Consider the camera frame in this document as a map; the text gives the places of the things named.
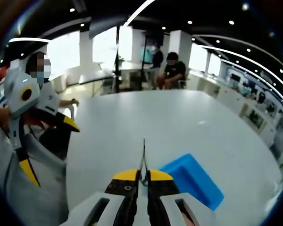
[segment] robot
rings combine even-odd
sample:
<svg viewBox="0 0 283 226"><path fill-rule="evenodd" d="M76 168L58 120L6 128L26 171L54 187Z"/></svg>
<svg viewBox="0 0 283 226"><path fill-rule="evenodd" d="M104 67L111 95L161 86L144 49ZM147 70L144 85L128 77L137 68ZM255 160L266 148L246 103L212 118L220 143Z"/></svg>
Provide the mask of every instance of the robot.
<svg viewBox="0 0 283 226"><path fill-rule="evenodd" d="M149 220L135 222L139 186L147 187ZM173 178L148 169L145 139L141 165L116 174L105 192L96 192L72 211L60 226L214 226L214 213L188 193L180 193Z"/></svg>
<svg viewBox="0 0 283 226"><path fill-rule="evenodd" d="M69 117L58 112L50 94L42 93L35 78L22 72L19 68L10 70L4 80L4 96L10 110L9 132L10 143L17 153L19 164L31 181L40 186L29 161L27 150L22 145L24 136L23 114L29 112L33 118L50 125L66 125L71 131L79 132L78 126Z"/></svg>

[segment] blue block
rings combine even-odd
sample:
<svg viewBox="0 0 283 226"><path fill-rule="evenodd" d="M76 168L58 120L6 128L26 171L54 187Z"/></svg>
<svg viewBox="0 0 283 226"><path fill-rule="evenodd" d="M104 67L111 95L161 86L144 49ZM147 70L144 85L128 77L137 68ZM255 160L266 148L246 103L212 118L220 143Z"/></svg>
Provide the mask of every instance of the blue block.
<svg viewBox="0 0 283 226"><path fill-rule="evenodd" d="M190 154L183 155L159 170L173 177L181 193L189 193L211 210L215 210L224 199L216 184Z"/></svg>

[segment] black pole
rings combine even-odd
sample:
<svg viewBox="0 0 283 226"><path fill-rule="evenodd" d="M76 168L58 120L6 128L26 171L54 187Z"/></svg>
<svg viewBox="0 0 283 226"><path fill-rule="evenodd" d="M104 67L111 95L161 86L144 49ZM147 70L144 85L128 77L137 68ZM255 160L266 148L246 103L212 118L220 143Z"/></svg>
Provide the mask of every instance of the black pole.
<svg viewBox="0 0 283 226"><path fill-rule="evenodd" d="M120 71L119 71L119 59L118 59L118 42L119 42L119 26L117 26L117 56L115 58L115 75L116 75L116 81L115 81L115 92L119 93L119 76L120 76Z"/></svg>
<svg viewBox="0 0 283 226"><path fill-rule="evenodd" d="M147 41L148 41L148 37L147 35L145 35L146 39L145 39L145 46L143 48L143 56L142 56L142 66L141 66L141 82L140 82L140 87L139 89L142 90L142 79L145 77L145 72L143 71L143 66L145 65L145 56L146 56L146 47L147 47Z"/></svg>

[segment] ceiling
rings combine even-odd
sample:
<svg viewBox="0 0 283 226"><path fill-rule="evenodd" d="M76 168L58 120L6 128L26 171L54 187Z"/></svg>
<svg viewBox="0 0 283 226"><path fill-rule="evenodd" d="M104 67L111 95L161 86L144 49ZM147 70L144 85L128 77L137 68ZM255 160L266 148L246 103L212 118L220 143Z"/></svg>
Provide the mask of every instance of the ceiling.
<svg viewBox="0 0 283 226"><path fill-rule="evenodd" d="M80 27L82 21L89 23L90 18L119 14L129 16L144 1L101 0L97 1L96 4L90 0L63 0L63 4L61 4L60 0L43 0L41 2L41 5L30 17L29 21L22 26L18 37L53 39L74 30L87 31L89 26ZM166 27L165 32L183 30L195 35L195 42L198 44L203 45L202 41L204 40L206 44L246 56L268 68L283 81L283 73L280 73L283 66L254 47L237 41L215 37L199 36L202 40L199 41L198 35L231 37L262 48L283 62L281 46L277 36L270 37L272 29L262 19L255 6L249 4L250 8L244 11L242 10L243 3L244 1L240 0L156 0L145 8L131 25L134 28L145 30L161 30L162 26L164 26ZM76 11L70 12L70 8L76 8ZM229 24L230 20L234 21L234 25ZM49 30L61 24L64 25L49 32ZM5 49L4 57L13 60L20 58L21 53L24 53L22 57L26 57L44 44L40 42L13 42ZM209 51L216 55L219 54L214 50ZM234 63L238 60L239 65L252 72L255 72L255 70L261 71L259 66L240 57L228 53L224 53L221 58L224 57ZM280 82L273 76L270 76L270 78L283 95L283 86Z"/></svg>

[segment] round table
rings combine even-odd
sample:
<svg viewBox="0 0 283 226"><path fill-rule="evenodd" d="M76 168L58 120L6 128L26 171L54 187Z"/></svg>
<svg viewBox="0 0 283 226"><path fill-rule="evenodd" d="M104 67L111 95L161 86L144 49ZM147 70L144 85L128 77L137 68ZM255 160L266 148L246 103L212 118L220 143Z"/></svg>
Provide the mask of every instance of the round table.
<svg viewBox="0 0 283 226"><path fill-rule="evenodd" d="M157 169L191 153L225 198L217 225L258 225L281 172L260 137L237 115L199 91L127 92L82 100L67 156L73 209L112 177L140 165Z"/></svg>

